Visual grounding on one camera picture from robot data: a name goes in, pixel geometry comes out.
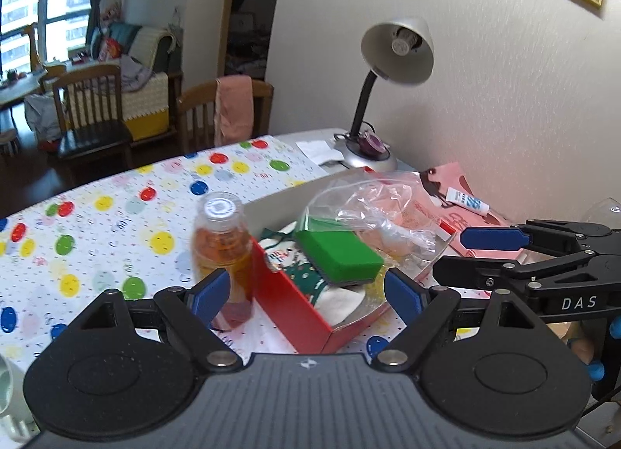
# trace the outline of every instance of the table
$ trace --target table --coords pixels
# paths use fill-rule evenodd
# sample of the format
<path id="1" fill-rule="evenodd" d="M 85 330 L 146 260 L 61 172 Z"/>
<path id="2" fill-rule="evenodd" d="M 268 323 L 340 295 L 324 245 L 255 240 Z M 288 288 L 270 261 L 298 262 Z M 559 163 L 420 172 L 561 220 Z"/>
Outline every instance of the table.
<path id="1" fill-rule="evenodd" d="M 0 90 L 0 111 L 10 109 L 10 119 L 15 128 L 17 126 L 13 118 L 13 107 L 21 104 L 27 95 L 32 95 L 41 90 L 39 78 L 42 75 L 43 73 L 29 73 L 25 78 L 19 79 L 16 83 Z"/>
<path id="2" fill-rule="evenodd" d="M 106 288 L 142 298 L 167 286 L 191 286 L 189 239 L 200 195 L 225 190 L 247 202 L 322 177 L 325 171 L 303 157 L 295 142 L 329 141 L 334 132 L 342 131 L 281 140 L 268 136 L 166 160 L 76 188 L 0 221 L 0 353 L 26 369 Z M 342 351 L 366 353 L 371 337 L 390 340 L 402 328 L 389 310 Z M 157 338 L 153 330 L 141 334 Z M 259 305 L 253 319 L 219 336 L 245 360 L 251 352 L 295 353 Z M 0 432 L 0 447 L 16 444 Z"/>

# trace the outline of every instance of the bottle cap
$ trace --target bottle cap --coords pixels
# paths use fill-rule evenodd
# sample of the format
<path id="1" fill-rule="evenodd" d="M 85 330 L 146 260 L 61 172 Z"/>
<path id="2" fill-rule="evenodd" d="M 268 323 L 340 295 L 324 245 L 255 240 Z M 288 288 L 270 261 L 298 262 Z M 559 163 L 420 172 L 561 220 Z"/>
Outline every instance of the bottle cap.
<path id="1" fill-rule="evenodd" d="M 213 192 L 205 195 L 200 205 L 205 225 L 213 232 L 227 232 L 238 227 L 243 219 L 243 204 L 232 193 Z"/>

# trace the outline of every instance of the green sponge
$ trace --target green sponge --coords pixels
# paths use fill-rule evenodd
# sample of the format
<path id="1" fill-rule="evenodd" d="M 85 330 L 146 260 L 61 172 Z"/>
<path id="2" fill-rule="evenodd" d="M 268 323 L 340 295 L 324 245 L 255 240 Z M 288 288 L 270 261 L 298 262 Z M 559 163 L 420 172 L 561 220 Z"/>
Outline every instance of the green sponge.
<path id="1" fill-rule="evenodd" d="M 384 265 L 382 257 L 353 232 L 299 230 L 296 241 L 315 269 L 338 286 L 372 283 Z"/>

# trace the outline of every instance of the pink towel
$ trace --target pink towel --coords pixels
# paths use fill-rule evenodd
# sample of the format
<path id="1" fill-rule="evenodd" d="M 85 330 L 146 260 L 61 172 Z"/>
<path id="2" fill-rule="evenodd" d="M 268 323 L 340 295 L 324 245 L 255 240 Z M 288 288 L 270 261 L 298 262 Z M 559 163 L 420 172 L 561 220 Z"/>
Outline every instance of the pink towel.
<path id="1" fill-rule="evenodd" d="M 252 135 L 255 106 L 250 76 L 225 76 L 215 93 L 215 146 L 247 141 Z"/>

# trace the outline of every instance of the desk lamp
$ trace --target desk lamp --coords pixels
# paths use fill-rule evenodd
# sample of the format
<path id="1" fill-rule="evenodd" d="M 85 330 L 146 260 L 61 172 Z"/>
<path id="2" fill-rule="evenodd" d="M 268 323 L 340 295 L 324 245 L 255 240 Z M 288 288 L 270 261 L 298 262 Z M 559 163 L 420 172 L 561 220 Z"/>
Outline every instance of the desk lamp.
<path id="1" fill-rule="evenodd" d="M 397 158 L 375 132 L 360 133 L 366 105 L 378 76 L 405 85 L 425 82 L 434 68 L 434 43 L 425 20 L 399 19 L 367 30 L 361 49 L 371 71 L 364 80 L 352 128 L 346 134 L 335 135 L 335 148 L 343 153 L 343 163 L 347 167 L 393 171 L 397 168 Z"/>

